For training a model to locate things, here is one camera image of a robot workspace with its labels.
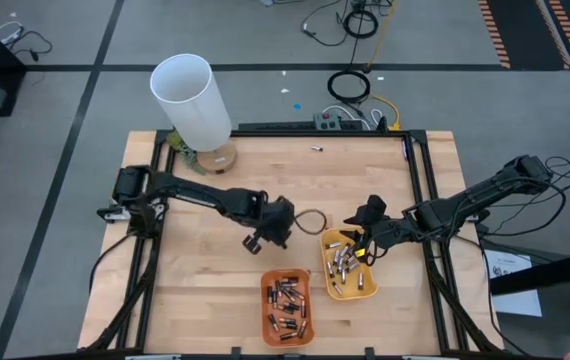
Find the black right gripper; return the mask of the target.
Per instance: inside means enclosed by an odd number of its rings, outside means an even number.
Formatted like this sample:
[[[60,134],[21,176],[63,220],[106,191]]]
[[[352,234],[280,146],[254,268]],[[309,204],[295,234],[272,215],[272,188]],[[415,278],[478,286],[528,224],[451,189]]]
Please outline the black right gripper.
[[[405,242],[415,242],[416,230],[409,220],[405,218],[382,220],[386,208],[386,203],[378,195],[370,195],[367,202],[359,206],[356,213],[346,218],[344,223],[372,225],[368,230],[369,242],[373,242],[381,249],[389,249]],[[363,229],[341,230],[340,234],[348,238],[353,245],[365,245],[368,240],[368,233]]]

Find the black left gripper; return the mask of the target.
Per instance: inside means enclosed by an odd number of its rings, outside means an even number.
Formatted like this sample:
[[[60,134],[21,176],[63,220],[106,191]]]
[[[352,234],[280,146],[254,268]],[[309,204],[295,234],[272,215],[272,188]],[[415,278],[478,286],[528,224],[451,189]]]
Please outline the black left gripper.
[[[266,192],[256,193],[252,200],[252,227],[255,231],[242,241],[242,245],[251,254],[258,254],[262,249],[259,239],[272,240],[275,245],[286,249],[294,223],[293,203],[283,196],[270,201]]]

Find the yellow plastic bin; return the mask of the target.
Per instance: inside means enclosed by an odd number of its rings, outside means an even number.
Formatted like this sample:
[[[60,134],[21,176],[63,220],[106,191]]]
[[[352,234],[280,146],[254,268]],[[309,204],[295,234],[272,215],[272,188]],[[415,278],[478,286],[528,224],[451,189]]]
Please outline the yellow plastic bin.
[[[322,256],[322,266],[325,273],[326,288],[331,297],[337,300],[357,300],[362,298],[367,298],[373,296],[378,290],[378,284],[375,282],[373,277],[373,272],[369,266],[365,264],[364,261],[359,257],[359,251],[356,249],[356,245],[353,245],[351,241],[340,234],[341,230],[353,230],[361,229],[359,227],[348,226],[342,228],[330,228],[326,229],[321,233],[320,238],[320,248]],[[341,242],[341,245],[336,248],[325,249],[325,244],[331,242]],[[339,267],[334,266],[333,259],[335,251],[337,249],[342,250],[345,245],[351,244],[349,252],[341,257],[341,263]],[[359,266],[353,269],[351,272],[347,272],[346,284],[341,284],[341,269],[345,269],[345,263],[347,260],[355,256],[359,260]],[[329,278],[326,268],[326,262],[331,262],[333,264],[334,278]],[[358,274],[363,272],[364,274],[364,289],[363,291],[358,290]],[[332,286],[332,282],[336,282],[343,291],[343,296],[339,296]]]

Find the orange plastic bin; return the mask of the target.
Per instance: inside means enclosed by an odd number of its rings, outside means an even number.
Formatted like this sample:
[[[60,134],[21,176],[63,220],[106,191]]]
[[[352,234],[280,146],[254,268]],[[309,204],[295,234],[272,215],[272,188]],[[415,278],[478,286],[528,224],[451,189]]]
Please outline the orange plastic bin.
[[[276,280],[281,280],[282,278],[296,278],[298,279],[298,284],[296,286],[285,286],[281,285],[282,297],[278,300],[274,299],[272,304],[267,301],[267,290],[268,286],[273,288],[274,297],[274,283]],[[311,302],[311,288],[310,288],[310,274],[299,268],[283,269],[283,270],[273,270],[265,273],[261,278],[260,283],[260,295],[261,295],[261,335],[264,342],[274,348],[294,348],[309,345],[314,339],[316,332],[314,328],[314,322],[312,319],[312,302]],[[301,299],[289,297],[288,294],[283,290],[284,287],[291,287],[300,292],[304,297],[307,305],[307,317],[303,319],[301,317],[300,310],[293,311],[288,308],[284,308],[283,303],[289,302],[296,305],[301,305]],[[273,314],[276,318],[280,331],[275,332],[271,327],[268,316]],[[278,321],[278,318],[293,318],[296,320],[297,330],[284,329]],[[280,336],[290,332],[298,332],[301,323],[307,320],[307,327],[303,338],[293,338],[286,341],[280,341]]]

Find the grey power strip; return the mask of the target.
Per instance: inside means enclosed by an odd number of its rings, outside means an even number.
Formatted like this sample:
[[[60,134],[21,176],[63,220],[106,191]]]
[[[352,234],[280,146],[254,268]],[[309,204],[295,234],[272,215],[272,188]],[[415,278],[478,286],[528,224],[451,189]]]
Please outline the grey power strip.
[[[341,118],[332,113],[314,113],[313,122],[317,131],[340,131]]]

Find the long black power strip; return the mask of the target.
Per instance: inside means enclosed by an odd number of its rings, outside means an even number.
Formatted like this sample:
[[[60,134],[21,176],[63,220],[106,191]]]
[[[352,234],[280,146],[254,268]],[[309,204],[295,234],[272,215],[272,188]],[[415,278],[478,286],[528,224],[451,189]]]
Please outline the long black power strip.
[[[315,125],[310,121],[302,122],[270,122],[242,123],[239,131],[314,131]]]

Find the small green artificial plant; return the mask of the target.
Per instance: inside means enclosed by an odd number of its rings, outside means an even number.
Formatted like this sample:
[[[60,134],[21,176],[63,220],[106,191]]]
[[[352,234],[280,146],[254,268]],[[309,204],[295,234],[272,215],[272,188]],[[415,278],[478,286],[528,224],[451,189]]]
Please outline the small green artificial plant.
[[[184,142],[176,130],[167,135],[166,143],[182,158],[187,168],[200,175],[206,174],[205,169],[197,161],[197,152]]]

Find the white cylinder lamp shade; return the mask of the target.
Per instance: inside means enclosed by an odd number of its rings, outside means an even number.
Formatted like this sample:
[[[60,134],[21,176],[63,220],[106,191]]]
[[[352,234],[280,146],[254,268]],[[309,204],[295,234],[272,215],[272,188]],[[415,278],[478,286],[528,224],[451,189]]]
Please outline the white cylinder lamp shade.
[[[174,55],[155,67],[149,87],[195,166],[212,174],[231,170],[232,124],[210,64],[195,54]]]

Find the white paper sheet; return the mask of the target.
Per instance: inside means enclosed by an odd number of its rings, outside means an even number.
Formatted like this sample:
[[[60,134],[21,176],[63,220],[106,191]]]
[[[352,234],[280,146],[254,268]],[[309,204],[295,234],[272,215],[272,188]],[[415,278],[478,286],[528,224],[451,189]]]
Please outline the white paper sheet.
[[[490,278],[498,278],[511,273],[530,269],[531,258],[526,255],[485,250],[488,261]],[[507,295],[493,295],[493,305],[499,313],[541,317],[542,309],[537,290],[527,290]]]

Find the black metal beam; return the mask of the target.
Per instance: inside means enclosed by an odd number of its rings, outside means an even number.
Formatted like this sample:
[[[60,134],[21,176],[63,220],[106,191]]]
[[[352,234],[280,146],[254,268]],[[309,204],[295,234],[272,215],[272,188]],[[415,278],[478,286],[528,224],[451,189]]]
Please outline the black metal beam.
[[[507,295],[570,282],[570,257],[490,280],[493,295]]]

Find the white metal bracket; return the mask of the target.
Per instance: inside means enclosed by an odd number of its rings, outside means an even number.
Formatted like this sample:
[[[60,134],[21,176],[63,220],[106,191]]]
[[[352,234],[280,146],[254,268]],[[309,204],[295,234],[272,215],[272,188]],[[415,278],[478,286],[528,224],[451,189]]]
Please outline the white metal bracket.
[[[106,208],[99,208],[96,211],[97,215],[106,223],[114,223],[116,221],[129,221],[129,211],[120,205],[110,205]]]

